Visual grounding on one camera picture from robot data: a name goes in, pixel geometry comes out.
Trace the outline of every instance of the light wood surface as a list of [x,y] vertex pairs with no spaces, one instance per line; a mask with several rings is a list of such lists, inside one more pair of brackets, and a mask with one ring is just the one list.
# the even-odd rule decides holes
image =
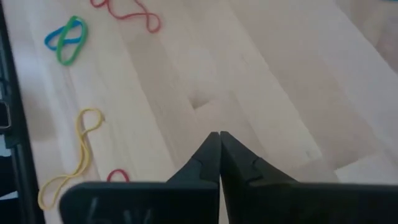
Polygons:
[[[106,121],[69,187],[117,168],[167,180],[221,130],[301,181],[398,183],[398,76],[331,0],[145,0],[158,34],[89,0],[2,2],[40,184],[76,166],[86,107]],[[64,67],[43,40],[72,15],[89,36]],[[57,209],[45,217],[60,223]]]

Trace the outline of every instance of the rubber band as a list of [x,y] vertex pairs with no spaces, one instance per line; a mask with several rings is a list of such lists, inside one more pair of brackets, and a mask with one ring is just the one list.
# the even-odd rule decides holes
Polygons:
[[[75,28],[77,26],[81,26],[81,28],[83,28],[83,24],[79,20],[75,20],[72,23],[71,29],[73,29],[73,28]],[[54,37],[60,35],[60,33],[62,32],[62,30],[64,28],[65,28],[65,26],[60,27],[59,29],[51,32],[49,35],[46,36],[46,38],[44,39],[44,45],[46,45],[48,49],[53,50],[53,51],[57,50],[57,46],[51,46],[50,42],[51,42],[52,39],[54,39]],[[65,45],[68,45],[68,44],[77,44],[77,43],[79,43],[81,41],[81,36],[82,35],[83,35],[83,33],[81,33],[79,37],[63,40],[62,46],[65,46]]]
[[[123,16],[119,16],[116,15],[111,7],[111,0],[103,0],[102,2],[99,3],[95,3],[95,0],[90,0],[91,5],[93,5],[93,7],[95,8],[100,8],[103,7],[104,5],[106,5],[106,7],[108,8],[108,12],[116,19],[119,20],[123,20],[123,19],[127,19],[130,17],[134,17],[134,16],[145,16],[146,17],[146,27],[148,32],[150,32],[151,34],[154,34],[156,32],[158,32],[160,30],[160,28],[162,27],[162,21],[160,20],[160,17],[152,12],[149,12],[147,10],[147,8],[145,7],[145,5],[143,3],[141,3],[139,0],[134,0],[134,2],[144,11],[144,12],[135,12],[135,13],[130,13],[130,14],[126,14]],[[150,28],[150,17],[154,16],[157,20],[157,26],[154,27],[153,29]]]
[[[88,112],[88,111],[93,111],[97,114],[98,116],[98,121],[97,123],[91,127],[91,128],[87,128],[84,131],[81,130],[80,126],[81,126],[81,122],[83,119],[83,115]],[[84,140],[85,136],[90,132],[90,131],[94,131],[96,129],[98,129],[102,122],[104,121],[104,117],[101,113],[101,111],[99,109],[96,108],[86,108],[83,109],[79,112],[79,115],[77,116],[76,119],[76,123],[75,123],[75,131],[76,131],[76,135],[77,138],[79,139],[79,143],[80,143],[80,150],[79,150],[79,155],[80,155],[80,161],[79,164],[76,166],[76,169],[71,173],[71,174],[63,174],[60,175],[58,177],[54,177],[52,179],[50,179],[49,181],[47,181],[42,188],[39,190],[39,193],[37,195],[37,203],[39,204],[39,207],[42,210],[50,210],[51,208],[54,207],[56,200],[60,194],[60,191],[62,189],[62,187],[67,184],[67,182],[74,178],[74,177],[78,177],[80,175],[82,175],[82,173],[84,173],[84,171],[87,169],[87,167],[90,165],[91,162],[91,154],[90,154],[90,150],[88,149],[88,146]],[[51,204],[50,205],[46,205],[44,203],[43,200],[43,194],[45,192],[45,189],[55,180],[58,179],[63,179],[63,181],[61,182],[61,184],[57,187],[57,189],[55,190],[54,196],[52,198]]]
[[117,173],[117,172],[119,172],[119,173],[121,173],[121,174],[123,175],[124,180],[125,180],[126,182],[130,182],[129,175],[128,175],[127,172],[126,172],[125,170],[123,170],[123,169],[116,169],[116,170],[113,170],[112,172],[110,172],[110,173],[108,174],[108,177],[106,178],[106,181],[107,181],[107,182],[110,182],[110,181],[112,180],[112,176],[113,176],[115,173]]
[[[72,28],[72,24],[75,20],[80,20],[81,22],[81,39],[80,42],[78,43],[75,51],[72,53],[72,56],[68,59],[68,60],[62,60],[62,46],[63,46],[63,42],[65,41],[65,38],[69,32],[69,30]],[[81,48],[83,47],[83,44],[86,42],[86,38],[87,38],[87,25],[86,22],[77,16],[72,16],[68,23],[65,25],[65,28],[62,29],[62,32],[60,34],[60,38],[58,40],[58,44],[57,44],[57,59],[58,61],[62,64],[62,65],[71,65],[77,55],[80,53]]]

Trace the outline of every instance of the black plastic object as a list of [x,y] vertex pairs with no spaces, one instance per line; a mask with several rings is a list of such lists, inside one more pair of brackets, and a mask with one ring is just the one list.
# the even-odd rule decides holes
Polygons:
[[398,187],[299,183],[227,132],[211,133],[167,183],[80,184],[60,212],[64,224],[218,223],[219,174],[232,224],[398,220]]
[[37,205],[37,179],[1,2],[0,8],[0,89],[2,96],[0,113],[1,116],[4,115],[3,113],[7,114],[7,118],[1,118],[2,124],[5,124],[1,131],[4,134],[6,147],[11,149],[21,207],[16,215],[21,217],[22,223],[44,223],[43,212]]
[[60,201],[64,224],[218,223],[221,141],[211,133],[166,183],[87,182]]

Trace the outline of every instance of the green rubber band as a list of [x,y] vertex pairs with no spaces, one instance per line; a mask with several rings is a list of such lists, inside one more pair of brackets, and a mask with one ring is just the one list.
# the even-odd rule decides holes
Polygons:
[[[81,21],[81,40],[79,42],[79,44],[77,45],[75,51],[73,52],[72,56],[68,59],[63,61],[62,60],[62,47],[63,47],[63,41],[65,40],[69,30],[72,28],[72,24],[73,21],[75,20],[80,20]],[[86,42],[86,38],[87,38],[87,24],[84,22],[84,20],[78,16],[72,16],[68,23],[65,25],[65,28],[62,30],[61,34],[60,34],[60,38],[58,40],[58,44],[57,44],[57,59],[58,61],[62,64],[62,65],[71,65],[77,55],[80,53],[81,48],[83,47],[83,44]]]

